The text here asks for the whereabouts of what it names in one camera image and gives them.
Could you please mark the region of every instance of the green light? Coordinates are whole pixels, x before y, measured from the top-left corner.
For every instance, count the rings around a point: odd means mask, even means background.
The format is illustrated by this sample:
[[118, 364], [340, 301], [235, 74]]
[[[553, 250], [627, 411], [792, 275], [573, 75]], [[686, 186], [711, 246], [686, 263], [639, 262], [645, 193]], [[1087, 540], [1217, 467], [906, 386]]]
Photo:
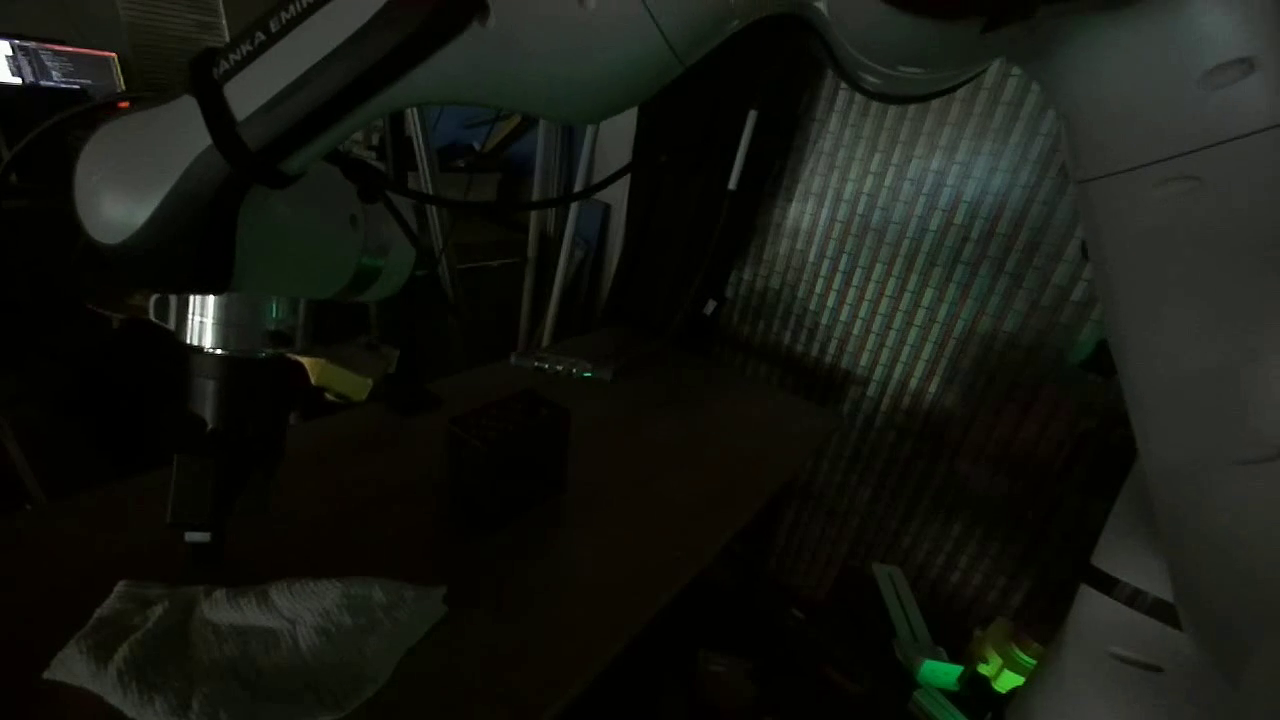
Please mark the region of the green light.
[[1012, 670], [1005, 670], [1001, 676], [993, 676], [993, 689], [1001, 691], [1001, 695], [1008, 695], [1008, 691], [1015, 691], [1015, 689], [1023, 689], [1028, 684], [1028, 676], [1019, 676], [1019, 671], [1012, 671]]
[[1005, 670], [1005, 658], [997, 647], [989, 647], [983, 660], [974, 663], [974, 671], [989, 680], [1001, 676], [1001, 670]]
[[924, 660], [914, 670], [921, 689], [958, 691], [958, 680], [965, 680], [965, 663]]

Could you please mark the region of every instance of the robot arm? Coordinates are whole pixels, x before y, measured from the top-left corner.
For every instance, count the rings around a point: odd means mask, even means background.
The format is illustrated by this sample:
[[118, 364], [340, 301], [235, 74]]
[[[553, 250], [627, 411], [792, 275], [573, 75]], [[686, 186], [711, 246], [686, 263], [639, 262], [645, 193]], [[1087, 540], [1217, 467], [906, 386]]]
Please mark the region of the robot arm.
[[[1071, 695], [1065, 715], [1280, 710], [1277, 25], [1270, 0], [1113, 6], [1049, 28], [1023, 55], [1065, 122], [1138, 496], [1184, 624], [1137, 630], [1078, 594], [1075, 654], [1045, 676], [1045, 695]], [[1130, 557], [1116, 548], [1102, 540], [1096, 563]], [[1158, 671], [1118, 670], [1113, 654]]]
[[78, 224], [105, 250], [166, 258], [183, 270], [159, 280], [166, 289], [350, 295], [369, 234], [340, 234], [361, 205], [340, 205], [350, 188], [314, 161], [361, 124], [412, 104], [601, 122], [769, 18], [820, 28], [839, 74], [874, 96], [949, 94], [997, 53], [978, 25], [933, 25], [886, 6], [289, 0], [203, 61], [192, 96], [118, 118], [85, 143]]

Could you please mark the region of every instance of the table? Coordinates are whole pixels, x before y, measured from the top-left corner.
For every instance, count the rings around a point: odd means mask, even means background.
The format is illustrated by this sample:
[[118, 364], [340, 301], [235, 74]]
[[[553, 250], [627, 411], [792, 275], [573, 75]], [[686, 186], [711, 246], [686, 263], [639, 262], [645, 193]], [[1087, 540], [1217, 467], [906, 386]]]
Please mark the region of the table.
[[[503, 533], [448, 514], [448, 416], [509, 393], [573, 411], [568, 488]], [[300, 429], [271, 514], [235, 524], [224, 584], [399, 578], [448, 584], [451, 616], [369, 702], [361, 720], [555, 715], [798, 472], [826, 411], [660, 352], [611, 386], [478, 367], [441, 409], [361, 409]], [[53, 654], [118, 581], [187, 581], [159, 528], [165, 477], [141, 477], [0, 524], [0, 715], [113, 715], [39, 684]]]

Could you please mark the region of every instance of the black cable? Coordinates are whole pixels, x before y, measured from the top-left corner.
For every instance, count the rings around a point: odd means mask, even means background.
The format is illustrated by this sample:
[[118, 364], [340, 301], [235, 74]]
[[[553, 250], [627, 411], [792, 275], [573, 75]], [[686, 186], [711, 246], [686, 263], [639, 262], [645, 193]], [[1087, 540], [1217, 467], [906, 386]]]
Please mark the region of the black cable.
[[11, 152], [0, 161], [0, 193], [2, 193], [8, 175], [15, 174], [15, 161], [21, 161], [25, 152], [33, 152], [45, 136], [61, 134], [61, 127], [73, 124], [73, 122], [85, 122], [85, 118], [91, 118], [91, 112], [117, 110], [118, 100], [131, 100], [131, 94], [100, 96], [100, 100], [65, 110], [65, 112], [48, 118], [45, 124], [35, 124], [35, 127], [33, 127], [25, 140], [15, 140]]
[[402, 210], [394, 205], [393, 193], [378, 193], [387, 217], [394, 222], [394, 229], [402, 234], [402, 240], [417, 250], [417, 254], [428, 254], [424, 238], [412, 229], [412, 222], [402, 217]]
[[361, 188], [378, 188], [378, 193], [393, 193], [393, 195], [407, 195], [417, 205], [435, 205], [435, 210], [473, 210], [473, 213], [540, 213], [540, 210], [565, 210], [565, 205], [581, 205], [581, 199], [591, 199], [601, 195], [603, 188], [611, 188], [614, 179], [633, 175], [634, 164], [622, 164], [607, 175], [601, 175], [594, 186], [581, 188], [581, 193], [565, 193], [565, 195], [543, 195], [543, 199], [458, 199], [458, 195], [433, 195], [433, 193], [419, 193], [419, 188], [402, 188], [394, 186], [387, 174], [370, 169], [369, 161], [361, 157], [327, 157], [327, 164], [334, 164], [350, 186]]

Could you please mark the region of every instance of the machine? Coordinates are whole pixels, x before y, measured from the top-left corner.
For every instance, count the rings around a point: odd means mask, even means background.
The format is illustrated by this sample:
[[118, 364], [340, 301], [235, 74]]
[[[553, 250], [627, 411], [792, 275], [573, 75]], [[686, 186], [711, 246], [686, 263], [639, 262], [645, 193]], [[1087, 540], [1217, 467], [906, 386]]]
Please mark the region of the machine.
[[[1280, 715], [1277, 0], [289, 0], [91, 134], [78, 229], [165, 292], [378, 295], [412, 250], [333, 161], [350, 127], [433, 100], [601, 122], [770, 18], [882, 100], [1008, 55], [1058, 110], [1138, 472], [1015, 715]], [[254, 357], [220, 331], [192, 340]]]

